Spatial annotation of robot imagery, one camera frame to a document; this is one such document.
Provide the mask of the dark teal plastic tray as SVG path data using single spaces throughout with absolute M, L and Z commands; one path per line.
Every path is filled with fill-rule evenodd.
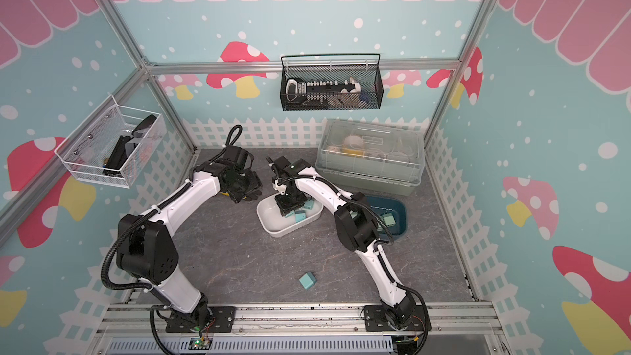
M 394 240 L 405 235 L 408 225 L 407 210 L 403 202 L 389 197 L 371 195 L 368 195 L 366 199 L 372 210 L 378 213 L 385 222 Z

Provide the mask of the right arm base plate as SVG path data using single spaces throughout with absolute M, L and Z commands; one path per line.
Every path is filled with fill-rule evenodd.
M 412 332 L 416 334 L 431 331 L 432 324 L 425 316 L 421 306 L 417 306 L 409 319 L 401 327 L 397 327 L 386 317 L 386 309 L 381 305 L 366 305 L 360 312 L 360 318 L 364 321 L 368 332 Z

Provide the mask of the white plastic tray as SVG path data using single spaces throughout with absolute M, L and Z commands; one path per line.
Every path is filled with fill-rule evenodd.
M 324 210 L 323 205 L 315 201 L 315 208 L 313 211 L 306 211 L 307 218 L 302 222 L 296 223 L 294 219 L 294 212 L 287 216 L 282 216 L 279 207 L 277 206 L 274 197 L 266 197 L 260 201 L 256 207 L 256 213 L 261 222 L 262 228 L 272 238 L 281 238 L 287 234 L 290 234 L 299 228 L 307 226 L 308 224 L 318 220 Z

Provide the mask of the teal plug bottom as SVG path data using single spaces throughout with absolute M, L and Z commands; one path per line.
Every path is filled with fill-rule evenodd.
M 308 271 L 299 278 L 299 283 L 305 290 L 308 290 L 317 283 L 317 280 L 314 274 Z

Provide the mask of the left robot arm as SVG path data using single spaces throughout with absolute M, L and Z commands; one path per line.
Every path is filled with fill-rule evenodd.
M 251 168 L 253 161 L 249 151 L 225 146 L 193 169 L 192 177 L 166 200 L 141 215 L 124 216 L 101 267 L 102 284 L 111 290 L 145 289 L 176 316 L 198 327 L 209 324 L 207 298 L 182 273 L 173 236 L 212 197 L 223 194 L 235 204 L 256 200 L 262 183 Z

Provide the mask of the green plug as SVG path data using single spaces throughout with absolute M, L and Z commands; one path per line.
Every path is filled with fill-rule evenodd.
M 381 218 L 386 224 L 386 226 L 389 228 L 394 227 L 396 225 L 396 219 L 394 218 L 394 215 L 390 213 L 382 215 Z

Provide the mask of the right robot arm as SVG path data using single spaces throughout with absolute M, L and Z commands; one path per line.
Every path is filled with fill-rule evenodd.
M 335 186 L 303 159 L 295 163 L 284 156 L 266 160 L 274 172 L 273 187 L 279 193 L 276 203 L 282 213 L 289 213 L 311 199 L 332 213 L 338 239 L 366 267 L 392 328 L 403 330 L 420 321 L 425 331 L 430 330 L 429 312 L 422 295 L 403 285 L 389 263 L 384 246 L 393 243 L 394 237 L 382 218 L 369 207 L 366 196 Z

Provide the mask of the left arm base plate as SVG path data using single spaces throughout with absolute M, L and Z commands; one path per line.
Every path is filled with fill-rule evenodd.
M 231 333 L 236 307 L 198 307 L 192 313 L 172 311 L 167 318 L 167 333 Z

